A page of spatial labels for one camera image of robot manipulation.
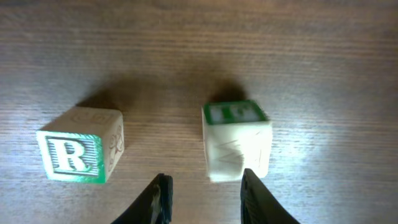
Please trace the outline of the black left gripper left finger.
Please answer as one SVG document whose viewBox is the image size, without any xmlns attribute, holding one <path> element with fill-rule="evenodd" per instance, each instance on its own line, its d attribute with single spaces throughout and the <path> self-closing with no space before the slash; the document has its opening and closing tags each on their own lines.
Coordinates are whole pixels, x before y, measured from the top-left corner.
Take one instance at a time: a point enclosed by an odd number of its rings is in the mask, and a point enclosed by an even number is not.
<svg viewBox="0 0 398 224">
<path fill-rule="evenodd" d="M 170 224 L 173 178 L 158 174 L 112 224 Z"/>
</svg>

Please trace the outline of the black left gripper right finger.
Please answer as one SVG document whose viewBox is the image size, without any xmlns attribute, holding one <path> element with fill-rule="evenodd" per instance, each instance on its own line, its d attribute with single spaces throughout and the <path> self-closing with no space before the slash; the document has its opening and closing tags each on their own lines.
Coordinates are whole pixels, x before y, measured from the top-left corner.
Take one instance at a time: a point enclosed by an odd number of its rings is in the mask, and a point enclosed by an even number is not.
<svg viewBox="0 0 398 224">
<path fill-rule="evenodd" d="M 242 224 L 299 224 L 251 169 L 241 181 Z"/>
</svg>

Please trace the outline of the yellow S block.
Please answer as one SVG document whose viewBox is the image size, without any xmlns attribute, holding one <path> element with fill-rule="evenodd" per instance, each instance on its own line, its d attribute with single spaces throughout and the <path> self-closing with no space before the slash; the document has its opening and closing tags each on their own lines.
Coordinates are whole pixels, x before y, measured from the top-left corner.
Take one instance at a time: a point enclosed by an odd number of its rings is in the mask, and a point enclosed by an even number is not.
<svg viewBox="0 0 398 224">
<path fill-rule="evenodd" d="M 272 122 L 254 100 L 207 103 L 202 107 L 206 173 L 211 182 L 241 180 L 245 169 L 268 174 Z"/>
</svg>

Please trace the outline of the green R block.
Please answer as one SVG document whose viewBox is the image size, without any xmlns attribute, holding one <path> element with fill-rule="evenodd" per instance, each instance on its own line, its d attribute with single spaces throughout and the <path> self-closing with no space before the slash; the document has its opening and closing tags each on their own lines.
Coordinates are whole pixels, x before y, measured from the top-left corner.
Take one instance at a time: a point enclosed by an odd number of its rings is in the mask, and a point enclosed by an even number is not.
<svg viewBox="0 0 398 224">
<path fill-rule="evenodd" d="M 47 178 L 105 184 L 124 152 L 119 110 L 72 107 L 36 131 Z"/>
</svg>

